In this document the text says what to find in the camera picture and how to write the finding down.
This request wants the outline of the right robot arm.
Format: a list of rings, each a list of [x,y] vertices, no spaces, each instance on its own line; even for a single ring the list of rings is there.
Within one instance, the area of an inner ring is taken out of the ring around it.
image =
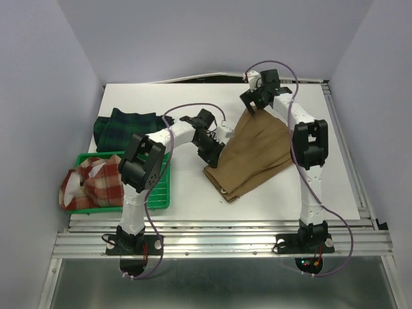
[[[328,157],[328,123],[311,116],[295,98],[297,91],[280,85],[277,70],[250,70],[243,75],[249,89],[240,99],[251,115],[265,110],[284,122],[290,153],[300,177],[301,213],[296,233],[280,234],[276,254],[310,254],[329,237],[321,197],[321,175]]]

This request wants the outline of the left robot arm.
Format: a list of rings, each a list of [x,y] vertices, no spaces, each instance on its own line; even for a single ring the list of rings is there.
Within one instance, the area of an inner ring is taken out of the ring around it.
[[[233,130],[225,120],[212,129],[214,121],[214,115],[202,109],[195,117],[184,116],[155,133],[133,135],[118,165],[124,185],[122,217],[114,234],[102,236],[107,255],[143,255],[152,248],[156,255],[161,254],[161,245],[155,245],[156,240],[145,235],[149,193],[167,169],[164,158],[171,158],[181,145],[194,144],[198,156],[209,167],[217,167]]]

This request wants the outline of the tan pleated skirt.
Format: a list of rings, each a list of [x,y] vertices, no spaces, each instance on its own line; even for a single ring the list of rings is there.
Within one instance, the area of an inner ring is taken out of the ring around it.
[[[265,110],[244,111],[216,168],[203,173],[218,193],[233,202],[292,165],[286,124]]]

